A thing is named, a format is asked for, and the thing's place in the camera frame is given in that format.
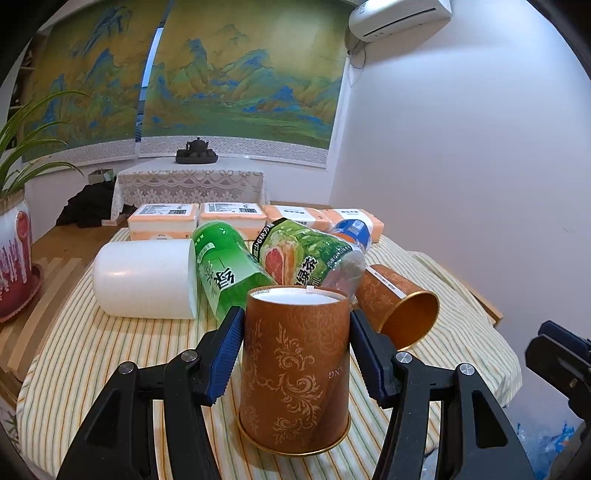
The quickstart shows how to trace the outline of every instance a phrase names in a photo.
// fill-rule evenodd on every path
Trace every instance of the green plastic bottle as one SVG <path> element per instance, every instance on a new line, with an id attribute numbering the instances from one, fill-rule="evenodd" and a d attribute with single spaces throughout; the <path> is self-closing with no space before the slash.
<path id="1" fill-rule="evenodd" d="M 217 320 L 223 320 L 234 305 L 245 308 L 250 289 L 277 284 L 226 222 L 205 223 L 192 238 L 197 272 Z"/>

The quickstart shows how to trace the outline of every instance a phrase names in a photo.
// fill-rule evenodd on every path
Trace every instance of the red pot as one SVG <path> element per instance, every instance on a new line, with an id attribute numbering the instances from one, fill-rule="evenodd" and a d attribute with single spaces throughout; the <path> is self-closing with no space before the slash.
<path id="1" fill-rule="evenodd" d="M 36 286 L 31 243 L 31 216 L 20 190 L 0 199 L 0 321 L 22 308 Z"/>

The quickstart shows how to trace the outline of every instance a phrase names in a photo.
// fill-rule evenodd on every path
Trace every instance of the wooden table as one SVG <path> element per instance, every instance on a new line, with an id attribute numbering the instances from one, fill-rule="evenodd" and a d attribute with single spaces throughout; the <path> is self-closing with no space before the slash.
<path id="1" fill-rule="evenodd" d="M 15 319 L 0 324 L 0 396 L 16 406 L 22 382 L 72 288 L 119 228 L 55 226 L 31 248 L 43 282 L 33 301 Z"/>

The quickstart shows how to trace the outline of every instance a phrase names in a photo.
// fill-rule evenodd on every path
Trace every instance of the plastic bottle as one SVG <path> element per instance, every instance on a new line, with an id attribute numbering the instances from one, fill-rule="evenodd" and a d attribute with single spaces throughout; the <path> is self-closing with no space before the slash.
<path id="1" fill-rule="evenodd" d="M 276 285 L 249 253 L 240 233 L 227 223 L 205 223 L 192 238 L 197 273 L 218 320 L 234 305 L 245 308 L 250 289 Z"/>
<path id="2" fill-rule="evenodd" d="M 365 270 L 355 243 L 280 218 L 252 244 L 252 255 L 281 285 L 334 288 L 353 297 Z"/>
<path id="3" fill-rule="evenodd" d="M 369 233 L 368 226 L 361 220 L 341 220 L 330 231 L 330 234 L 357 245 L 363 253 L 371 246 L 371 233 Z"/>

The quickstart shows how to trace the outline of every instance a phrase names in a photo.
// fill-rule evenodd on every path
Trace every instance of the white plastic container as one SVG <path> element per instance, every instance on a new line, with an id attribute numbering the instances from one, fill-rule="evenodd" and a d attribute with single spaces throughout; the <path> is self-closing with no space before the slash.
<path id="1" fill-rule="evenodd" d="M 109 315 L 154 319 L 197 316 L 193 240 L 111 242 L 95 259 L 92 287 Z"/>

